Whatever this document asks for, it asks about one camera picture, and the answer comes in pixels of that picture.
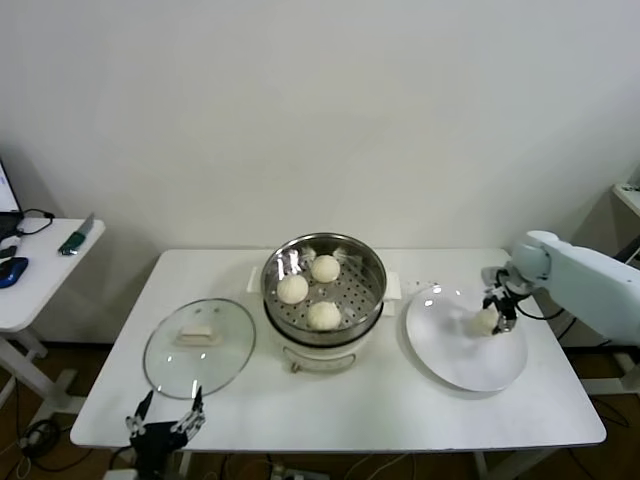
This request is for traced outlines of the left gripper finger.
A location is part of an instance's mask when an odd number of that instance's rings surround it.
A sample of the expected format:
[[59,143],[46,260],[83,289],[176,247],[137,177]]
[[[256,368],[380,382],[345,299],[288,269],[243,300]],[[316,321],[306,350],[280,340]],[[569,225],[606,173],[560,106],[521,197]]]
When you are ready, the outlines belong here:
[[172,432],[183,435],[186,439],[192,439],[205,423],[204,405],[202,399],[202,387],[195,392],[191,410],[183,416],[173,427]]
[[127,416],[125,424],[131,434],[143,434],[144,420],[153,399],[154,391],[150,390],[138,404],[133,415]]

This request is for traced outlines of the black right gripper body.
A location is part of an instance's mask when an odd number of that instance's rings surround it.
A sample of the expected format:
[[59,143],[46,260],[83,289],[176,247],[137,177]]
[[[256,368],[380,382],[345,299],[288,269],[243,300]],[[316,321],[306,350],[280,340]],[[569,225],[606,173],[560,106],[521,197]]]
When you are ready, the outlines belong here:
[[520,302],[530,297],[530,292],[516,292],[508,286],[508,279],[509,275],[505,269],[496,270],[487,287],[487,299],[492,299],[496,305],[518,308]]

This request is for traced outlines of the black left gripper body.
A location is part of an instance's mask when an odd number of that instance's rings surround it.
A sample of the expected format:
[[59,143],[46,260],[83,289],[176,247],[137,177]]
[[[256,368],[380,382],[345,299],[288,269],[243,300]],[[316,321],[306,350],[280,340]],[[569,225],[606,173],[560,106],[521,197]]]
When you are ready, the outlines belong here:
[[186,445],[186,434],[175,428],[176,422],[151,423],[144,433],[131,438],[138,473],[164,473],[168,458]]

